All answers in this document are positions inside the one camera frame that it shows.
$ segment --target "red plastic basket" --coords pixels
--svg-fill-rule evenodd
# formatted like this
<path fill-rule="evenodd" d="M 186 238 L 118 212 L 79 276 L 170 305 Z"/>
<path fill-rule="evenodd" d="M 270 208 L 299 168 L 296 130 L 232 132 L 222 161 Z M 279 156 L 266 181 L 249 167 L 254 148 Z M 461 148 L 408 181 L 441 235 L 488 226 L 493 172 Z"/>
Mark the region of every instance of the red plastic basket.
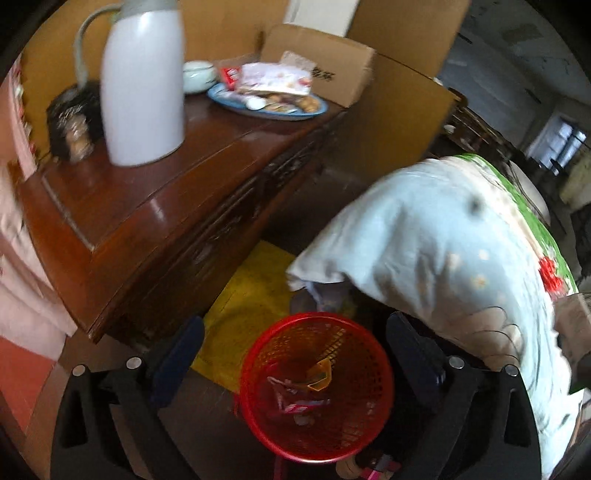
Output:
<path fill-rule="evenodd" d="M 327 357 L 332 381 L 323 395 L 330 404 L 315 410 L 314 423 L 305 426 L 278 416 L 267 376 L 301 377 Z M 248 426 L 267 448 L 296 462 L 330 463 L 359 452 L 384 428 L 393 402 L 392 369 L 382 346 L 335 314 L 281 320 L 255 342 L 242 367 L 240 404 Z"/>

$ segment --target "cardboard box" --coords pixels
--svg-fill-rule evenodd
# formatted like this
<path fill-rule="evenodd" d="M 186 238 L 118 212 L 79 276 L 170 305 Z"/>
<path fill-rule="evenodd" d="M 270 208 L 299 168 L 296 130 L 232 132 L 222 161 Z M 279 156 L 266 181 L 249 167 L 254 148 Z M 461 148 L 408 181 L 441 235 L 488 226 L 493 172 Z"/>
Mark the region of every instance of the cardboard box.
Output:
<path fill-rule="evenodd" d="M 424 159 L 455 101 L 433 80 L 376 55 L 374 81 L 343 118 L 330 164 L 370 183 Z"/>
<path fill-rule="evenodd" d="M 361 0 L 347 36 L 434 77 L 469 7 L 470 0 Z"/>
<path fill-rule="evenodd" d="M 349 38 L 281 24 L 269 32 L 261 61 L 278 62 L 292 51 L 316 63 L 312 91 L 344 107 L 353 105 L 371 79 L 374 50 Z"/>

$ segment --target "white thermos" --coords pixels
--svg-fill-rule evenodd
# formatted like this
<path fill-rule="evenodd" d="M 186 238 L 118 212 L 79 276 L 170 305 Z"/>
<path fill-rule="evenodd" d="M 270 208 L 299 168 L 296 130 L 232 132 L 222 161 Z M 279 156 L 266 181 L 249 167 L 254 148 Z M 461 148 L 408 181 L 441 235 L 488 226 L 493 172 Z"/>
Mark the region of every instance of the white thermos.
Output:
<path fill-rule="evenodd" d="M 119 11 L 103 55 L 100 107 L 111 163 L 132 167 L 167 156 L 184 140 L 184 36 L 177 0 L 107 5 L 80 27 L 74 43 L 78 87 L 88 71 L 82 38 L 99 15 Z"/>

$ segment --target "thermos handle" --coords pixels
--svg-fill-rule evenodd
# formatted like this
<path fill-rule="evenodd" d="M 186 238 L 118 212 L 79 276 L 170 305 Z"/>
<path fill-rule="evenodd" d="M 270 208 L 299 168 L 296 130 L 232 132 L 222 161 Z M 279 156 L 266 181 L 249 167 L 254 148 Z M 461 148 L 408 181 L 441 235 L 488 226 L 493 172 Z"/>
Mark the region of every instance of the thermos handle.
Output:
<path fill-rule="evenodd" d="M 74 68 L 76 69 L 76 81 L 78 82 L 79 89 L 83 89 L 88 83 L 88 69 L 86 68 L 86 63 L 84 63 L 84 58 L 82 57 L 82 38 L 84 37 L 88 25 L 90 25 L 96 17 L 102 14 L 118 12 L 121 10 L 122 5 L 123 4 L 111 4 L 99 8 L 97 11 L 92 12 L 78 29 L 78 33 L 74 40 Z"/>

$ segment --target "snack package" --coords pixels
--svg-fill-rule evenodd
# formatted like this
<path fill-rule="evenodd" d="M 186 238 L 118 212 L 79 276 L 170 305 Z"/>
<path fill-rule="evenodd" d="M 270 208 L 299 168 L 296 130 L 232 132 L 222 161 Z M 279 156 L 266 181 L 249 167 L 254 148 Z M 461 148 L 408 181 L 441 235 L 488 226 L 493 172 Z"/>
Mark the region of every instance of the snack package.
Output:
<path fill-rule="evenodd" d="M 312 75 L 290 65 L 247 63 L 242 66 L 236 89 L 241 93 L 287 93 L 305 96 L 310 93 Z"/>
<path fill-rule="evenodd" d="M 289 50 L 283 52 L 279 63 L 282 65 L 296 67 L 300 70 L 304 70 L 305 72 L 312 72 L 312 70 L 316 68 L 316 63 Z"/>
<path fill-rule="evenodd" d="M 240 79 L 240 67 L 221 68 L 220 78 L 226 84 L 228 90 L 234 90 L 236 83 Z"/>
<path fill-rule="evenodd" d="M 281 381 L 278 378 L 267 377 L 272 385 L 277 401 L 277 410 L 281 414 L 296 415 L 309 413 L 317 408 L 330 405 L 329 398 L 318 398 L 315 390 L 309 390 L 305 385 Z"/>

